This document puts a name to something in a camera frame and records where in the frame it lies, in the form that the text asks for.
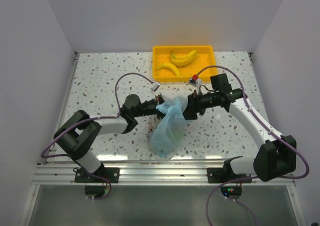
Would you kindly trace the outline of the light blue plastic bag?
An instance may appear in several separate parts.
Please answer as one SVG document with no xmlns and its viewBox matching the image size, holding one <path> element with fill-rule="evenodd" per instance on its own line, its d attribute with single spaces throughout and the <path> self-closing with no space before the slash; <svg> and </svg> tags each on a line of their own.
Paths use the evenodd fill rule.
<svg viewBox="0 0 320 226">
<path fill-rule="evenodd" d="M 184 137 L 188 120 L 183 116 L 188 100 L 182 96 L 165 97 L 164 102 L 155 107 L 163 116 L 152 115 L 149 122 L 149 148 L 161 158 L 173 153 Z"/>
</svg>

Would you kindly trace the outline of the yellow plastic tray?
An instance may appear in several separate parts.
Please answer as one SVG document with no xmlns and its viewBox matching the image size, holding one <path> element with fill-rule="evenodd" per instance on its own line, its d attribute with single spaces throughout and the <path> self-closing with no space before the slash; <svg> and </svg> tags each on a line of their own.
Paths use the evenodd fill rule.
<svg viewBox="0 0 320 226">
<path fill-rule="evenodd" d="M 195 59 L 184 66 L 175 65 L 172 56 L 177 60 L 187 58 L 196 51 Z M 175 65 L 179 75 L 169 67 L 159 68 L 161 65 Z M 189 78 L 196 75 L 207 66 L 216 64 L 213 47 L 210 45 L 165 45 L 154 46 L 152 49 L 152 76 L 162 83 L 186 83 Z"/>
</svg>

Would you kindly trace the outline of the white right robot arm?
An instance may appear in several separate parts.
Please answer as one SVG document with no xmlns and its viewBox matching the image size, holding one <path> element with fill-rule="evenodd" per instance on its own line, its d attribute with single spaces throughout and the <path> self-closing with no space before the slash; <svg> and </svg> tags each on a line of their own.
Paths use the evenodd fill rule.
<svg viewBox="0 0 320 226">
<path fill-rule="evenodd" d="M 263 182 L 283 177 L 296 170 L 296 140 L 274 129 L 253 107 L 243 88 L 233 89 L 225 73 L 210 77 L 212 92 L 200 92 L 201 80 L 195 74 L 188 83 L 195 91 L 188 95 L 183 116 L 196 120 L 206 109 L 222 107 L 235 117 L 253 138 L 258 147 L 255 157 L 236 156 L 224 161 L 218 173 L 221 183 L 257 176 Z"/>
</svg>

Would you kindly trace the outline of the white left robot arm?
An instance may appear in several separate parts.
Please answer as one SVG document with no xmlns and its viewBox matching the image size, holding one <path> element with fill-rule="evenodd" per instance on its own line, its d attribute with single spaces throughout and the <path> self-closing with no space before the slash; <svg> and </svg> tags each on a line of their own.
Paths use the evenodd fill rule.
<svg viewBox="0 0 320 226">
<path fill-rule="evenodd" d="M 158 94 L 154 99 L 141 102 L 136 94 L 126 97 L 120 115 L 90 117 L 84 110 L 77 111 L 54 135 L 53 140 L 76 164 L 86 172 L 92 182 L 103 179 L 105 167 L 91 152 L 96 137 L 105 134 L 127 134 L 137 125 L 137 117 L 159 116 L 156 106 L 164 102 Z"/>
</svg>

